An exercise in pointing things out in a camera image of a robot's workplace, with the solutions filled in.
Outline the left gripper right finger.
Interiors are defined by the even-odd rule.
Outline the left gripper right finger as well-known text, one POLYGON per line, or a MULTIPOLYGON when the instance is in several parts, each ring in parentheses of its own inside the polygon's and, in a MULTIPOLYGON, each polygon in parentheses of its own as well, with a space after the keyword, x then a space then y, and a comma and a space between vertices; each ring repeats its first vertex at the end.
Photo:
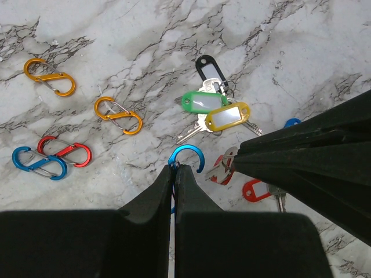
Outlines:
POLYGON ((176 277, 332 277, 307 216, 224 211, 184 164, 175 186, 176 277))

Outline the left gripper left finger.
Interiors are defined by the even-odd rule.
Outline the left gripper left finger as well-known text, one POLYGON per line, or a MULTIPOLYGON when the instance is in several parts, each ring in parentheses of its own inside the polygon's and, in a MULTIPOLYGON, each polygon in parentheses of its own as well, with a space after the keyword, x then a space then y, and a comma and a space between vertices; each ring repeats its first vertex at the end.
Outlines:
POLYGON ((172 172, 117 210, 4 211, 2 277, 166 277, 172 172))

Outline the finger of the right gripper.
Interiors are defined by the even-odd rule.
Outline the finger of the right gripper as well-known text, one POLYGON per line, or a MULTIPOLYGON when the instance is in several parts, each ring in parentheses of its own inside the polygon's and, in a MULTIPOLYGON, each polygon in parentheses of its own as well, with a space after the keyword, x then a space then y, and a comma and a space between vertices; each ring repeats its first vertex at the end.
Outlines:
POLYGON ((237 172, 275 185, 370 243, 370 93, 243 142, 237 172))

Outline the blue tag key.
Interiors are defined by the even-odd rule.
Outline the blue tag key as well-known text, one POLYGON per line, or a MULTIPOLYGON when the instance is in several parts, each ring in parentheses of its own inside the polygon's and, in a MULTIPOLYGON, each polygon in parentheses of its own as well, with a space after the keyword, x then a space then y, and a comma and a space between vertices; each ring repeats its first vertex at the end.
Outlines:
POLYGON ((300 123, 301 123, 300 119, 291 118, 291 119, 286 121, 286 123, 284 125, 284 128, 291 127, 291 126, 294 126, 294 125, 297 125, 297 124, 300 124, 300 123))

